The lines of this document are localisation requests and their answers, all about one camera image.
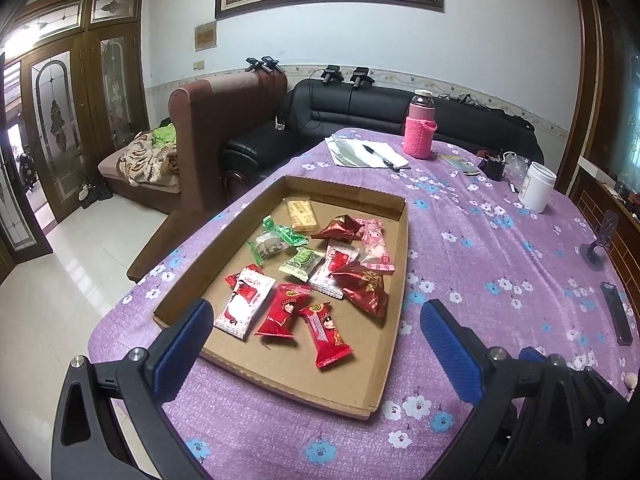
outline wooden door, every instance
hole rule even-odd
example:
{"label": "wooden door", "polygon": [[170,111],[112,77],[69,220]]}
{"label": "wooden door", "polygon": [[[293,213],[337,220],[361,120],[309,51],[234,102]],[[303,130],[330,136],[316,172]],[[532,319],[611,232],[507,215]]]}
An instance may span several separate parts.
{"label": "wooden door", "polygon": [[87,90],[101,159],[148,130],[139,35],[137,23],[102,26],[86,34]]}
{"label": "wooden door", "polygon": [[22,58],[22,110],[31,155],[57,222],[79,206],[82,185],[97,178],[98,148],[87,103],[82,34]]}
{"label": "wooden door", "polygon": [[[4,54],[0,56],[0,88],[4,88]],[[0,281],[15,264],[51,254],[51,246],[38,225],[24,193],[9,143],[0,93]]]}

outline purple tablecloth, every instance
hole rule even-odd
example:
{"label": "purple tablecloth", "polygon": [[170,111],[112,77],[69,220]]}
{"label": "purple tablecloth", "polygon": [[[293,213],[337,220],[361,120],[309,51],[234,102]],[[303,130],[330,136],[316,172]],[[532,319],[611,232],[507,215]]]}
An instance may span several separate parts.
{"label": "purple tablecloth", "polygon": [[[384,140],[401,151],[402,137],[352,128],[340,133]],[[477,161],[452,144],[434,148]],[[512,356],[529,345],[561,353],[572,367],[595,366],[626,394],[623,373],[639,365],[636,320],[629,308],[636,341],[618,346],[600,282],[623,287],[609,260],[594,272],[577,254],[593,233],[575,205],[554,192],[545,212],[535,215],[505,182],[465,176],[441,159],[411,159],[410,165],[400,175],[336,167],[324,143],[294,158],[208,222],[104,317],[89,342],[92,361],[118,360],[134,346],[148,346],[159,333],[151,313],[172,281],[265,186],[295,174],[408,201],[405,300],[383,403],[370,420],[351,420],[198,359],[164,409],[213,478],[421,478],[470,411],[420,332],[420,306],[429,298],[441,299],[487,346],[503,346]]]}

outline white plastic container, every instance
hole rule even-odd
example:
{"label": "white plastic container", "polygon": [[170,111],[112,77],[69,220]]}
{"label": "white plastic container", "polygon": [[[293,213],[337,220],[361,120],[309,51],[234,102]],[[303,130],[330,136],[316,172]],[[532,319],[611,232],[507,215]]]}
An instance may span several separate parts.
{"label": "white plastic container", "polygon": [[542,164],[532,162],[518,195],[527,209],[542,213],[556,184],[556,174]]}

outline green cloth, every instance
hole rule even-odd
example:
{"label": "green cloth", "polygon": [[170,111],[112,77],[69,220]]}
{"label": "green cloth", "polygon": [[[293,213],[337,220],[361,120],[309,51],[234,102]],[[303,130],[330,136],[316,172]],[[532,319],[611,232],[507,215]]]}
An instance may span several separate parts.
{"label": "green cloth", "polygon": [[164,146],[169,142],[175,144],[175,126],[173,123],[169,123],[168,126],[162,128],[156,128],[154,130],[154,144],[157,146]]}

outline cardboard box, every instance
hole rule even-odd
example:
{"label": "cardboard box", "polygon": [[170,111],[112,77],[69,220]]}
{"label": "cardboard box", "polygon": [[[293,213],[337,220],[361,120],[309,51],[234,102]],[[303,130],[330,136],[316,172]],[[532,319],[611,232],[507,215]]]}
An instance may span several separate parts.
{"label": "cardboard box", "polygon": [[[366,419],[380,405],[391,364],[404,293],[408,240],[408,211],[404,198],[370,189],[345,186],[297,176],[284,176],[251,202],[213,240],[172,289],[154,313],[161,327],[173,323],[181,310],[198,296],[208,300],[216,316],[231,294],[224,277],[239,272],[253,259],[246,243],[262,232],[262,218],[271,214],[276,224],[289,224],[283,199],[308,196],[319,228],[341,214],[382,220],[383,233],[396,270],[385,276],[389,305],[383,322],[368,316],[348,300],[335,300],[312,291],[312,304],[330,301],[332,317],[353,354],[326,368],[316,368],[316,347],[305,321],[293,321],[293,340],[263,338],[253,332],[266,316],[270,298],[241,341],[214,328],[201,355],[253,383],[294,400],[330,412]],[[354,245],[361,247],[360,242]],[[326,240],[311,240],[309,247],[325,250]],[[278,267],[293,253],[283,251],[265,262],[265,273],[279,283],[299,283]]]}

